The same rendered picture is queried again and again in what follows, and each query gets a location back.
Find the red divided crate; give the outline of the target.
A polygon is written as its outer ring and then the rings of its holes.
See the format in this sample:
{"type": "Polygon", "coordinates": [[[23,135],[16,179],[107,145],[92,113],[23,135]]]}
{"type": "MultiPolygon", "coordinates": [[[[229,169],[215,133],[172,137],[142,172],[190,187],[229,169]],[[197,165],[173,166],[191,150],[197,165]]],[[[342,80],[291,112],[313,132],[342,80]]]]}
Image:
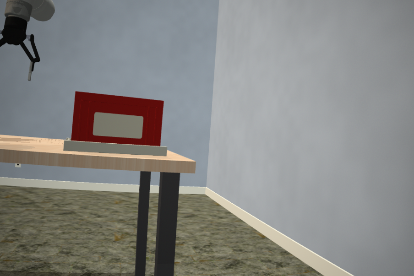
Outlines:
{"type": "Polygon", "coordinates": [[[160,146],[163,103],[83,92],[74,102],[71,141],[160,146]]]}

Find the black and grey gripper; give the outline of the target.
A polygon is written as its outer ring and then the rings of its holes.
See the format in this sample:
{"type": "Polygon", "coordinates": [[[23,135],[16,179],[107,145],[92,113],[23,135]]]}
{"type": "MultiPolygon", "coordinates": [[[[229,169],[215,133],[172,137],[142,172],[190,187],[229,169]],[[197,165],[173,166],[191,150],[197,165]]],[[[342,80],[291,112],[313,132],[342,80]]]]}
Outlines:
{"type": "Polygon", "coordinates": [[[29,67],[29,74],[28,74],[28,81],[31,81],[31,74],[34,69],[34,63],[40,61],[40,57],[38,55],[35,43],[34,43],[34,35],[26,35],[27,29],[27,21],[15,17],[15,16],[8,16],[5,18],[5,25],[4,29],[0,30],[0,34],[2,34],[3,38],[0,40],[0,47],[5,43],[13,44],[13,45],[21,45],[27,56],[29,57],[30,67],[29,67]],[[24,44],[24,40],[28,39],[31,42],[34,54],[36,58],[33,58],[29,50],[24,44]]]}

